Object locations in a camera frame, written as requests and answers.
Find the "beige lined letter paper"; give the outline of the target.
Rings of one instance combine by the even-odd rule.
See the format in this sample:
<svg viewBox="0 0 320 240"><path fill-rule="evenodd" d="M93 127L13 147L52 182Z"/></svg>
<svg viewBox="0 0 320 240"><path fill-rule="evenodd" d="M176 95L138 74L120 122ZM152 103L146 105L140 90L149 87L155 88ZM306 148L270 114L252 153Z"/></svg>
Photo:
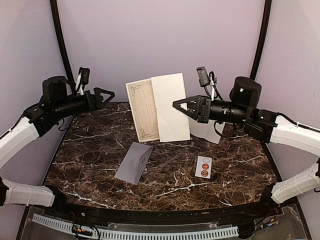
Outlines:
<svg viewBox="0 0 320 240"><path fill-rule="evenodd" d="M183 73L174 73L125 84L140 143L189 141L188 117L173 107L186 97Z"/></svg>

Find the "grey envelope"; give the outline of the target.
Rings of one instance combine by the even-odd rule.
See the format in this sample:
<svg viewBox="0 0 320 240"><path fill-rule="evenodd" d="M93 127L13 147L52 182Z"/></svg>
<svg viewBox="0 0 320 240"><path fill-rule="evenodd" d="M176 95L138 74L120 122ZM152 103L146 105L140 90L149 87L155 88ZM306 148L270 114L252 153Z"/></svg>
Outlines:
<svg viewBox="0 0 320 240"><path fill-rule="evenodd" d="M153 149L154 146L133 142L114 177L137 185Z"/></svg>

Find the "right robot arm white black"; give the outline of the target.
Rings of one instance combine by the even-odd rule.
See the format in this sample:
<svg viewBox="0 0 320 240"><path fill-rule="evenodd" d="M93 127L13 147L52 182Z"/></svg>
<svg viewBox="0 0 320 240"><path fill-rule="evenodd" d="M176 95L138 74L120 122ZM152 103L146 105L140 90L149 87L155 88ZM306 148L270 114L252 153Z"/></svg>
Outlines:
<svg viewBox="0 0 320 240"><path fill-rule="evenodd" d="M207 124L210 120L232 123L263 143L287 145L319 156L319 129L293 121L283 113L258 109L261 91L262 86L253 79L238 76L230 101L196 95L176 100L172 106L199 123ZM268 185L255 205L255 213L266 217L276 205L319 187L320 163L316 162L287 180Z"/></svg>

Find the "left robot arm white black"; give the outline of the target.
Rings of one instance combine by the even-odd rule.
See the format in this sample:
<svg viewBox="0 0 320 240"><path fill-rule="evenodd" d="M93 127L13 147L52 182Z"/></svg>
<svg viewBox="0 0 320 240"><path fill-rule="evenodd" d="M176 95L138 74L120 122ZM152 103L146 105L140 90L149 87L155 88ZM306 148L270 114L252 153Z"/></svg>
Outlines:
<svg viewBox="0 0 320 240"><path fill-rule="evenodd" d="M40 101L25 109L19 120L0 137L0 166L4 167L18 152L49 132L61 120L102 109L115 97L113 91L99 87L83 94L67 93L68 80L54 76L43 81ZM50 207L60 218L67 218L70 206L55 199L57 190L47 186L0 179L0 204Z"/></svg>

